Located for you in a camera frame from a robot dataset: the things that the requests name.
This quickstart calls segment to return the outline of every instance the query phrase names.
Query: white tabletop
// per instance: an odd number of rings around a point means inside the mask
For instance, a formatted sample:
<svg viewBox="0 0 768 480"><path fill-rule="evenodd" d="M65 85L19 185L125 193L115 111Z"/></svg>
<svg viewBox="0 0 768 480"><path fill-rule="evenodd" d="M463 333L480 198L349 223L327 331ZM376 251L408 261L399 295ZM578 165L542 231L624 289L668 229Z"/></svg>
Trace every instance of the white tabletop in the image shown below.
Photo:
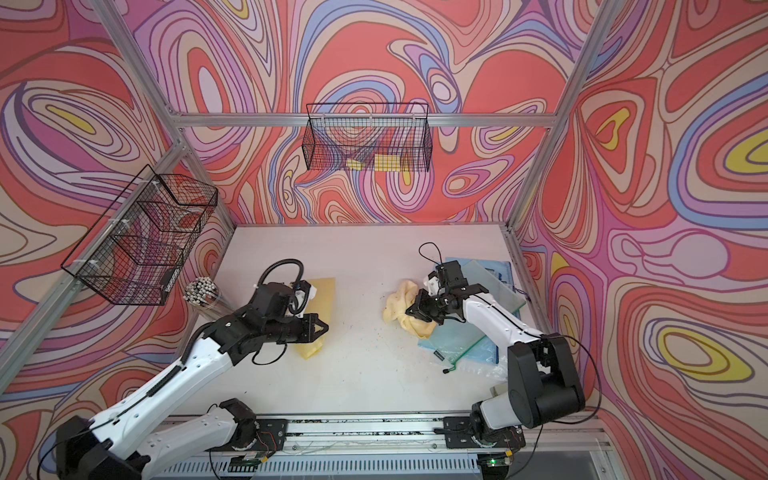
<svg viewBox="0 0 768 480"><path fill-rule="evenodd" d="M442 373L416 337L397 322L382 321L386 297L401 280L421 285L432 271L434 265L417 252L428 241L438 244L444 258L509 261L498 225L237 228L215 280L225 297L234 306L245 304L267 266L297 258L305 279L336 278L325 346L307 360L289 347L270 366L252 365L248 357L176 413L201 414L234 397L260 414L468 410L490 398L499 380ZM436 258L430 246L423 252ZM268 281L288 283L295 276L295 266L281 266ZM282 348L265 345L257 361L274 359Z"/></svg>

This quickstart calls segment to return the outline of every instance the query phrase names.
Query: crumpled yellow cloth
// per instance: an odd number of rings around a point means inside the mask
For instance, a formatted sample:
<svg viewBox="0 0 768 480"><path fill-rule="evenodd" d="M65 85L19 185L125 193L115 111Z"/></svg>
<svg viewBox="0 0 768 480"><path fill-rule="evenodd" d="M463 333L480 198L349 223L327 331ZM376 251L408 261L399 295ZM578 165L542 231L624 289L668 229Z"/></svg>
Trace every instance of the crumpled yellow cloth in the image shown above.
<svg viewBox="0 0 768 480"><path fill-rule="evenodd" d="M411 335L416 335L420 339L428 339L435 329L435 322L425 322L410 315L406 315L406 309L413 305L413 300L419 292L419 287L411 280L404 280L396 292L386 298L386 308L384 309L384 321L389 323L393 320L400 322L400 326Z"/></svg>

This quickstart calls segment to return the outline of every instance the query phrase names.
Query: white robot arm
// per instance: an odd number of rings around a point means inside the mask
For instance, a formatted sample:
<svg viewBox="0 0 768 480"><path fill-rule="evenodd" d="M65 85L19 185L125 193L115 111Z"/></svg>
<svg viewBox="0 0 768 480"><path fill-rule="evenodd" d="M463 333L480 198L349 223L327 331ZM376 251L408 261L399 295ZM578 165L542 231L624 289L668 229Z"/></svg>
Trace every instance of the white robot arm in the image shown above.
<svg viewBox="0 0 768 480"><path fill-rule="evenodd" d="M565 338L526 325L482 285L469 285L457 261L440 263L425 285L406 313L441 325L458 315L507 350L508 391L472 407L478 437L493 437L515 425L532 429L584 409L584 391Z"/></svg>
<svg viewBox="0 0 768 480"><path fill-rule="evenodd" d="M269 272L288 263L299 266L292 287L264 283ZM264 343L311 343L328 331L315 313L304 312L316 290L301 280L302 273L298 260L275 262L262 274L247 305L198 328L182 356L152 380L89 421L75 416L59 426L58 477L148 480L213 447L251 448L260 425L237 399L222 402L189 422L154 430L190 395L246 356L258 353ZM280 445L276 442L273 447L277 450Z"/></svg>

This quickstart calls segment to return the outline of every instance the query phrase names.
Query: wire basket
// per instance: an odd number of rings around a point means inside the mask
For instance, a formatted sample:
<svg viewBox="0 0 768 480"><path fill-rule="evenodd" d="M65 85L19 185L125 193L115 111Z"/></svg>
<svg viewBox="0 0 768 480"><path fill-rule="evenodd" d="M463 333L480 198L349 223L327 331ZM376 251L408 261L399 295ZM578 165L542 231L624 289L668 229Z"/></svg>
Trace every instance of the wire basket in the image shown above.
<svg viewBox="0 0 768 480"><path fill-rule="evenodd" d="M316 103L306 111L307 170L429 171L425 103Z"/></svg>
<svg viewBox="0 0 768 480"><path fill-rule="evenodd" d="M76 260L74 270L65 266L98 221L61 264L114 305L164 305L218 202L216 187L184 175L152 174L138 187L136 201L111 220L92 255Z"/></svg>

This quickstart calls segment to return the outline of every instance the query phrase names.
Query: psychedelic wall pattern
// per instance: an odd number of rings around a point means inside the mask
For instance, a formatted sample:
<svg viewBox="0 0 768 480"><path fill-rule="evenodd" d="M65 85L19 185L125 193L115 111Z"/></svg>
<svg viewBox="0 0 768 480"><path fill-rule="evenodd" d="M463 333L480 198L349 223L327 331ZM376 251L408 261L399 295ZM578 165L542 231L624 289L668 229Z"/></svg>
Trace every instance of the psychedelic wall pattern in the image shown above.
<svg viewBox="0 0 768 480"><path fill-rule="evenodd" d="M630 478L768 477L766 118L765 2L628 2L516 225Z"/></svg>
<svg viewBox="0 0 768 480"><path fill-rule="evenodd" d="M0 4L0 342L65 274L59 264L88 226L168 148L86 4ZM180 283L215 273L223 232L213 218ZM57 425L116 402L174 358L190 318L180 288L158 308L112 306L90 290L76 298L0 396L0 478L34 478Z"/></svg>
<svg viewBox="0 0 768 480"><path fill-rule="evenodd" d="M178 111L424 101L440 113L537 113L558 103L597 6L171 0L121 8ZM235 223L369 223L506 220L543 133L441 127L434 171L401 175L306 172L301 130L194 128L187 136Z"/></svg>
<svg viewBox="0 0 768 480"><path fill-rule="evenodd" d="M401 173L307 171L301 130L187 129L235 224L505 221L544 133L461 127L453 154Z"/></svg>

